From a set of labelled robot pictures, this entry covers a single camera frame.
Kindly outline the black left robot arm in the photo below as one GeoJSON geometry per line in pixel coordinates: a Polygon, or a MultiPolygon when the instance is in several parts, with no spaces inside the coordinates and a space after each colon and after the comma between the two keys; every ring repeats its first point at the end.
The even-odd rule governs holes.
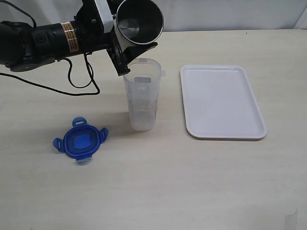
{"type": "Polygon", "coordinates": [[[62,58],[106,50],[123,76],[129,64],[157,46],[164,27],[159,7],[150,0],[85,0],[73,21],[44,26],[3,21],[0,62],[24,72],[62,58]]]}

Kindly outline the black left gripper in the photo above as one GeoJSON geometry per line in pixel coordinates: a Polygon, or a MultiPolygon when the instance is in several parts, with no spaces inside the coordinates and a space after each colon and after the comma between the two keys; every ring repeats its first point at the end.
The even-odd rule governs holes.
{"type": "Polygon", "coordinates": [[[74,53],[81,54],[107,50],[119,76],[124,76],[130,72],[128,64],[134,59],[158,46],[157,42],[147,45],[126,43],[122,45],[121,49],[114,27],[110,33],[104,33],[94,0],[82,1],[82,7],[74,16],[74,29],[79,48],[74,53]]]}

